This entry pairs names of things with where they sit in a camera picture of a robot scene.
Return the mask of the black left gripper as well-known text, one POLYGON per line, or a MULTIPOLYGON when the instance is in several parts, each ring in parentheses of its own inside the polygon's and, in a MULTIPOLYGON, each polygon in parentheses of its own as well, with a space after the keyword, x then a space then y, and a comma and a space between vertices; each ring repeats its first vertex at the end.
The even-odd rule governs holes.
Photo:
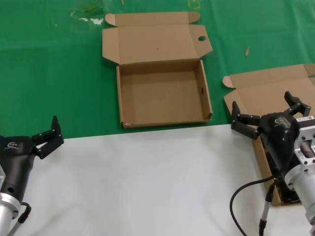
POLYGON ((22 200, 26 191, 34 158, 44 159, 64 143, 57 116, 51 129, 31 137, 0 138, 0 165, 5 173, 1 192, 22 200))

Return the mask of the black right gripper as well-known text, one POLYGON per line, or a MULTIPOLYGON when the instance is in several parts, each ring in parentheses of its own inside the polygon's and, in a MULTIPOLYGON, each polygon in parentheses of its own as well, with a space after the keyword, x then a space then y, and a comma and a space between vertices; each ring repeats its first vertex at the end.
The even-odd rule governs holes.
POLYGON ((293 160, 295 135, 290 134, 289 131, 294 115, 300 113, 302 117, 307 117, 311 110, 309 105, 301 102, 298 97, 292 96, 289 91, 285 92, 284 99, 289 105, 284 113, 271 113, 262 117, 242 114, 236 101, 232 102, 231 113, 231 129, 252 140, 256 140, 260 135, 282 174, 286 174, 296 166, 293 160))

